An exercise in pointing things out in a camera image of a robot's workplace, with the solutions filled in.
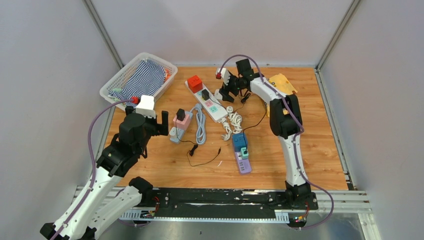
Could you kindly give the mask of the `white colourful power strip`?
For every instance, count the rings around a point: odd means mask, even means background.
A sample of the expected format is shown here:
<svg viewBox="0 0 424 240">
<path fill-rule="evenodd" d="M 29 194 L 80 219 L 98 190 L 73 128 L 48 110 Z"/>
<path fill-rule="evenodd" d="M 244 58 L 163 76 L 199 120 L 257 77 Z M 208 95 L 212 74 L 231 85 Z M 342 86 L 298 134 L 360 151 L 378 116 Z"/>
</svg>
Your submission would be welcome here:
<svg viewBox="0 0 424 240">
<path fill-rule="evenodd" d="M 204 84 L 202 84 L 202 89 L 196 93 L 193 93 L 190 90 L 187 80 L 184 82 L 184 84 L 215 123 L 218 123 L 221 119 L 228 116 L 226 108 L 220 105 L 219 101 Z M 209 93 L 209 98 L 207 100 L 203 98 L 203 90 L 206 90 Z"/>
</svg>

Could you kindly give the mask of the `blue cube socket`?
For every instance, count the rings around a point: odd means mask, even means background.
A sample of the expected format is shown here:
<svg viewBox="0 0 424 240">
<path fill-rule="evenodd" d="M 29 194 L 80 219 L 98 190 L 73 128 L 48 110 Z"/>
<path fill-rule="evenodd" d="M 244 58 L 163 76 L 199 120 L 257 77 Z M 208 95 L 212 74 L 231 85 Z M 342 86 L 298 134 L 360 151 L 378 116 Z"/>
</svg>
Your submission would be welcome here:
<svg viewBox="0 0 424 240">
<path fill-rule="evenodd" d="M 242 148 L 248 146 L 246 135 L 243 132 L 235 133 L 231 136 L 234 152 L 240 152 Z"/>
</svg>

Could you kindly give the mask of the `pink cube socket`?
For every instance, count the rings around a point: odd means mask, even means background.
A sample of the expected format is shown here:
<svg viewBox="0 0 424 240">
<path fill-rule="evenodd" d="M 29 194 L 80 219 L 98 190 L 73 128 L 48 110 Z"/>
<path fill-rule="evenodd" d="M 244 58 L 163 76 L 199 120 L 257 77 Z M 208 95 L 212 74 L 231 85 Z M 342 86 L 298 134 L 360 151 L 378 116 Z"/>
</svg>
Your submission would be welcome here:
<svg viewBox="0 0 424 240">
<path fill-rule="evenodd" d="M 173 118 L 174 126 L 180 130 L 186 131 L 191 123 L 192 117 L 193 116 L 190 115 L 190 112 L 185 114 L 183 120 L 178 120 L 177 116 L 175 116 Z"/>
</svg>

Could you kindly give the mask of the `small white charger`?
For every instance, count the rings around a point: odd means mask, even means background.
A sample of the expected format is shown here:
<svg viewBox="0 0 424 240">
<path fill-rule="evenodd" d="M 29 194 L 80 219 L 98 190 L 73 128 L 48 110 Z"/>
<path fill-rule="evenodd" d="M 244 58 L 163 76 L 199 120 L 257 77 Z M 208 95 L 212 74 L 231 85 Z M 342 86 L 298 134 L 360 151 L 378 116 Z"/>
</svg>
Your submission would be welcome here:
<svg viewBox="0 0 424 240">
<path fill-rule="evenodd" d="M 173 138 L 176 138 L 178 134 L 178 129 L 176 127 L 172 127 L 169 131 L 169 135 Z"/>
</svg>

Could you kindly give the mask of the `red cube socket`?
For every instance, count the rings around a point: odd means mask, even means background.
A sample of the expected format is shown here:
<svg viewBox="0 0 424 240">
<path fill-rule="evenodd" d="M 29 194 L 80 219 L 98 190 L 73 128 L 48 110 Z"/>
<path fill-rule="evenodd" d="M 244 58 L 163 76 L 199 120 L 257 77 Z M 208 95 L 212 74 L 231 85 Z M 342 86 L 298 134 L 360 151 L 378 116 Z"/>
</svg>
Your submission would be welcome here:
<svg viewBox="0 0 424 240">
<path fill-rule="evenodd" d="M 203 82 L 201 78 L 197 75 L 194 75 L 187 79 L 187 85 L 190 91 L 193 94 L 196 94 L 197 92 L 201 91 L 203 89 Z"/>
</svg>

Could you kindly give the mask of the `teal charger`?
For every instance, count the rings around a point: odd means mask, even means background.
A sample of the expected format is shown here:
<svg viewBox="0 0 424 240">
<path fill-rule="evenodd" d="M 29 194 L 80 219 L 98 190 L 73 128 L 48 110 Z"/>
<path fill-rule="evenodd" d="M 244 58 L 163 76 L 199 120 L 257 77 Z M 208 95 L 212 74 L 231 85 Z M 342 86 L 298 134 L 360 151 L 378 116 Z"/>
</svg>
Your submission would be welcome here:
<svg viewBox="0 0 424 240">
<path fill-rule="evenodd" d="M 240 158 L 243 159 L 243 160 L 249 158 L 249 152 L 248 152 L 247 147 L 242 147 L 240 149 Z"/>
</svg>

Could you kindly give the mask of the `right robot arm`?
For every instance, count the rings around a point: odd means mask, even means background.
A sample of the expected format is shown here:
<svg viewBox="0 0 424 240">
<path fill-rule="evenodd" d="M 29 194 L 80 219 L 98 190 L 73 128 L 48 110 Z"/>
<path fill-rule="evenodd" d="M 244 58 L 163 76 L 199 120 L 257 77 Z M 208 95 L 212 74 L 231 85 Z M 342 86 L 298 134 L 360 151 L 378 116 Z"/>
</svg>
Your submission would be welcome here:
<svg viewBox="0 0 424 240">
<path fill-rule="evenodd" d="M 311 196 L 311 185 L 305 172 L 301 154 L 300 135 L 304 132 L 299 100 L 295 94 L 278 90 L 265 78 L 261 70 L 254 71 L 251 60 L 244 57 L 236 62 L 237 74 L 232 74 L 223 66 L 215 72 L 215 77 L 223 81 L 220 94 L 230 102 L 241 90 L 248 90 L 260 97 L 269 107 L 269 125 L 278 137 L 286 166 L 283 203 L 298 209 Z"/>
</svg>

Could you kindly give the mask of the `white square adapter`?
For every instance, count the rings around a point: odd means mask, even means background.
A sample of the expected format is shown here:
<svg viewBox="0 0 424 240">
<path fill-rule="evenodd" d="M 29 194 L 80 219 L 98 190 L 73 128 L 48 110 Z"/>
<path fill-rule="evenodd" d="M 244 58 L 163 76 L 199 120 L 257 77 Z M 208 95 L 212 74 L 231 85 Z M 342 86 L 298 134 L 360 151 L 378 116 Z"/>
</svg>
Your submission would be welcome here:
<svg viewBox="0 0 424 240">
<path fill-rule="evenodd" d="M 222 101 L 223 100 L 223 95 L 220 92 L 220 89 L 216 89 L 214 92 L 214 97 L 215 99 Z"/>
</svg>

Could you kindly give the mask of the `small black power adapter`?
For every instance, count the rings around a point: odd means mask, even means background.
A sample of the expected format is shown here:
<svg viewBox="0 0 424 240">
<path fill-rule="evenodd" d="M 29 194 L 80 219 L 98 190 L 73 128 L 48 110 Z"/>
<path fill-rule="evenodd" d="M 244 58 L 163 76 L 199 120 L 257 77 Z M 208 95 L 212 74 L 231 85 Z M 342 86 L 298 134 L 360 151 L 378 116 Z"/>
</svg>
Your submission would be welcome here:
<svg viewBox="0 0 424 240">
<path fill-rule="evenodd" d="M 183 122 L 185 118 L 186 118 L 186 111 L 182 108 L 179 108 L 176 113 L 176 120 Z"/>
</svg>

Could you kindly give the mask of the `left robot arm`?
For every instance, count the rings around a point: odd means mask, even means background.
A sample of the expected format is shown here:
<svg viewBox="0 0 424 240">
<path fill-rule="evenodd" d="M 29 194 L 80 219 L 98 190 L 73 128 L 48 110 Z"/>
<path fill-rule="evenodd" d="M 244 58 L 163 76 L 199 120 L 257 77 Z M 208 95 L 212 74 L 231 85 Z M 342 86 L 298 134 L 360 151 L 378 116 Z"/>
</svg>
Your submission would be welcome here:
<svg viewBox="0 0 424 240">
<path fill-rule="evenodd" d="M 165 110 L 161 112 L 161 123 L 153 109 L 128 106 L 125 114 L 118 133 L 102 151 L 94 173 L 76 200 L 59 219 L 41 227 L 40 234 L 47 240 L 97 240 L 124 212 L 152 203 L 152 184 L 136 177 L 112 201 L 101 206 L 139 158 L 147 158 L 151 137 L 169 134 L 169 113 Z"/>
</svg>

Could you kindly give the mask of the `purple power bank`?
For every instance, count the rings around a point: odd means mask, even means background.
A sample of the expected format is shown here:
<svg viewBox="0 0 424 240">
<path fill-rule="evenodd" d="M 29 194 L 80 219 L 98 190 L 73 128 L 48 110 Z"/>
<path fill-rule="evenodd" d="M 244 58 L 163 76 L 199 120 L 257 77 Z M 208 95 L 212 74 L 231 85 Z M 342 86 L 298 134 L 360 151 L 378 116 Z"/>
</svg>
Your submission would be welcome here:
<svg viewBox="0 0 424 240">
<path fill-rule="evenodd" d="M 248 158 L 243 159 L 240 152 L 235 152 L 236 165 L 241 175 L 250 174 L 252 167 Z"/>
</svg>

